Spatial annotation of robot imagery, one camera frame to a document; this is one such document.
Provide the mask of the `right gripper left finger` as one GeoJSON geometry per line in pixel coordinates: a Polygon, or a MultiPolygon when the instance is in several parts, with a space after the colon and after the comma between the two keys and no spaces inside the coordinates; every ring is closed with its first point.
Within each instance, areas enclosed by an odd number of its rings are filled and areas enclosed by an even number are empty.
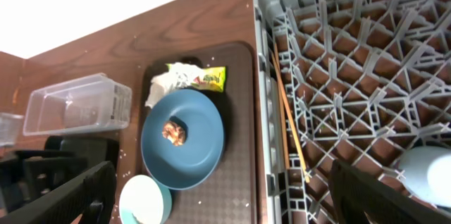
{"type": "Polygon", "coordinates": [[[1,224],[108,223],[115,204],[116,170],[103,161],[55,190],[1,218],[1,224]]]}

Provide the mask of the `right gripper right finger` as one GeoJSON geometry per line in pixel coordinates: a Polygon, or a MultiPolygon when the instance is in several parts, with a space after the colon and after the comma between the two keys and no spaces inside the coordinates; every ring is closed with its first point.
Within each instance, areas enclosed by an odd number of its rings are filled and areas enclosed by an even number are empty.
{"type": "Polygon", "coordinates": [[[328,188],[339,223],[450,224],[450,218],[341,160],[334,160],[328,188]]]}

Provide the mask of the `light blue cup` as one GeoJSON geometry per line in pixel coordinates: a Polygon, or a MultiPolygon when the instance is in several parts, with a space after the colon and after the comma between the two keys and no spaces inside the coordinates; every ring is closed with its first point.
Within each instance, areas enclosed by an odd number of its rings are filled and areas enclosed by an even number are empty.
{"type": "Polygon", "coordinates": [[[416,147],[403,153],[398,169],[404,187],[414,196],[436,206],[450,208],[450,150],[416,147]]]}

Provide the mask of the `dark blue plate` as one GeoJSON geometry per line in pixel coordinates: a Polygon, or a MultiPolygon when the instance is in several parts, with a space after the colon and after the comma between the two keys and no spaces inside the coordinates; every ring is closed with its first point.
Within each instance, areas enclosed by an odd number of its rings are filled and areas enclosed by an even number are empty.
{"type": "Polygon", "coordinates": [[[223,121],[203,93],[182,89],[165,96],[146,117],[141,150],[150,175],[169,189],[196,187],[214,172],[225,146],[223,121]],[[185,143],[175,146],[163,137],[163,125],[173,121],[186,131],[185,143]]]}

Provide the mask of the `brown food scrap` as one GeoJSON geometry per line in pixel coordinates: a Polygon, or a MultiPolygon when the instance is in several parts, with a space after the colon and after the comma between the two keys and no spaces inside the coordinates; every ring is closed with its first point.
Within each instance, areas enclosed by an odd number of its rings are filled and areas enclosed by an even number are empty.
{"type": "Polygon", "coordinates": [[[176,147],[184,145],[186,140],[186,131],[177,123],[172,121],[166,121],[164,123],[162,135],[176,147]]]}

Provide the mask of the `yellow green snack wrapper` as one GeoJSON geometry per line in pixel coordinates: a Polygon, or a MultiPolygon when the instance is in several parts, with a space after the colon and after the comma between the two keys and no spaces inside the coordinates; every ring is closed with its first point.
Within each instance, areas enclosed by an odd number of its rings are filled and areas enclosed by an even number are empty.
{"type": "Polygon", "coordinates": [[[223,92],[226,67],[200,68],[186,63],[168,63],[168,72],[175,77],[177,88],[194,87],[199,90],[223,92]]]}

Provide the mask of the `grey dishwasher rack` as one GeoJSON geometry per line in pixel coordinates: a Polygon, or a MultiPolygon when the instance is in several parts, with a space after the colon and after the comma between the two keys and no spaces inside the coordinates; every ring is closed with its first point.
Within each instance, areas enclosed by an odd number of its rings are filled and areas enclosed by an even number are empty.
{"type": "Polygon", "coordinates": [[[401,155],[450,146],[450,0],[253,0],[269,223],[336,223],[328,174],[344,161],[408,197],[401,155]],[[285,169],[276,72],[288,128],[285,169]]]}

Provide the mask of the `light blue rice bowl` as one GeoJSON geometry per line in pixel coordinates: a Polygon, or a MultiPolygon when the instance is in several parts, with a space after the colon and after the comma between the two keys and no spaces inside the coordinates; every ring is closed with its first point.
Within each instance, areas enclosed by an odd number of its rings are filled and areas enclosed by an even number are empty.
{"type": "Polygon", "coordinates": [[[161,224],[171,214],[169,188],[146,175],[136,175],[124,185],[119,198],[119,215],[124,224],[161,224]]]}

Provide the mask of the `black plastic tray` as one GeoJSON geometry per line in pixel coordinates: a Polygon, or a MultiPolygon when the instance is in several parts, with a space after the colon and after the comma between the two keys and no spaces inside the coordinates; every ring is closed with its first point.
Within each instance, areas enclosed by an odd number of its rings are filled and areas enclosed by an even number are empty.
{"type": "Polygon", "coordinates": [[[50,136],[43,150],[1,157],[1,210],[29,204],[103,161],[117,166],[119,142],[101,137],[50,136]]]}

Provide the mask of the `clear plastic bin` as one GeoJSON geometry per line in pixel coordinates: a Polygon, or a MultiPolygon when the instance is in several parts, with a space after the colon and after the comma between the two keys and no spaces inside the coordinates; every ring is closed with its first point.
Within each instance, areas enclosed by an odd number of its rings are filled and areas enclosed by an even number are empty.
{"type": "Polygon", "coordinates": [[[130,124],[132,90],[104,73],[31,92],[25,136],[71,135],[122,130],[130,124]]]}

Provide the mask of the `brown serving tray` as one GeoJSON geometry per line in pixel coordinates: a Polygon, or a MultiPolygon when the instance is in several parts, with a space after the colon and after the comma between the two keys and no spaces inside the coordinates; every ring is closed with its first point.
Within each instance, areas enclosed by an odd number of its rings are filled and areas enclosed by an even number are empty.
{"type": "Polygon", "coordinates": [[[212,175],[201,185],[173,192],[169,223],[256,223],[256,164],[254,135],[253,58],[245,42],[219,44],[158,58],[146,67],[142,97],[151,79],[167,70],[168,63],[226,68],[225,90],[206,91],[225,129],[225,151],[212,175]]]}

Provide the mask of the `white crumpled napkin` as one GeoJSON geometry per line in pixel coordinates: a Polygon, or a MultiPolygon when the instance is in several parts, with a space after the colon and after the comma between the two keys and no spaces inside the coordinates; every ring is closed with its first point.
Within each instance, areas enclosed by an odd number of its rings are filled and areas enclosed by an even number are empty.
{"type": "Polygon", "coordinates": [[[153,108],[167,94],[188,87],[196,72],[195,66],[184,63],[167,64],[167,67],[167,72],[152,78],[146,107],[153,108]]]}

